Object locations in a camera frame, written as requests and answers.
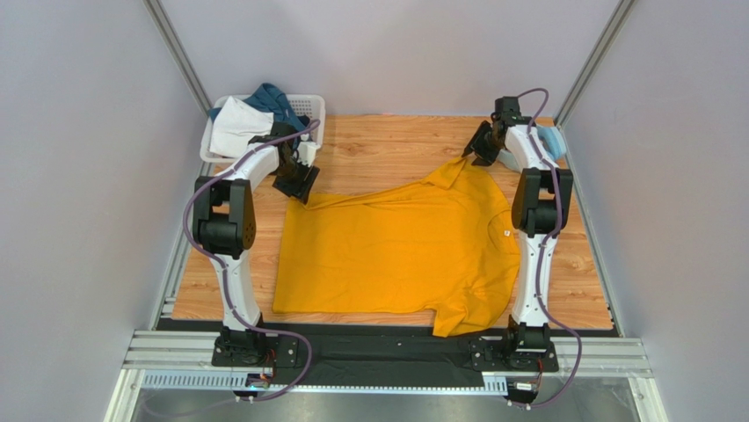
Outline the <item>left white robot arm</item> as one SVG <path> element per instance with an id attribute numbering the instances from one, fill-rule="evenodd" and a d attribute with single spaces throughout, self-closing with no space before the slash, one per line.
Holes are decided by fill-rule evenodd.
<path id="1" fill-rule="evenodd" d="M 215 367 L 259 367 L 272 361 L 272 333 L 263 326 L 250 269 L 257 234 L 253 192 L 273 175 L 276 190 L 308 201 L 319 170 L 296 151 L 302 137 L 318 124 L 312 120 L 298 131 L 290 124 L 274 123 L 269 134 L 252 136 L 229 168 L 195 182 L 184 228 L 193 247 L 209 258 L 220 282 L 223 318 L 212 357 Z"/>

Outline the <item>yellow t shirt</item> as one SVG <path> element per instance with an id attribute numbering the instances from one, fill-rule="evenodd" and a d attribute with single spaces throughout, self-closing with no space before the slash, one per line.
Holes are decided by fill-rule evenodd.
<path id="1" fill-rule="evenodd" d="M 492 327 L 520 269 L 511 207 L 468 159 L 377 193 L 314 193 L 287 207 L 273 311 L 431 310 L 433 334 Z"/>

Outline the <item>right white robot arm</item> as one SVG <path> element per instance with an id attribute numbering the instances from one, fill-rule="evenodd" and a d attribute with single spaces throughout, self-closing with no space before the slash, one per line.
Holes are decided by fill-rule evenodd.
<path id="1" fill-rule="evenodd" d="M 574 177 L 557 161 L 567 152 L 556 127 L 538 125 L 520 110 L 518 97 L 505 96 L 465 147 L 478 166 L 513 164 L 520 174 L 511 218 L 520 236 L 519 288 L 500 340 L 486 340 L 477 365 L 483 369 L 536 372 L 557 369 L 549 327 L 547 295 L 560 232 L 569 218 Z"/>

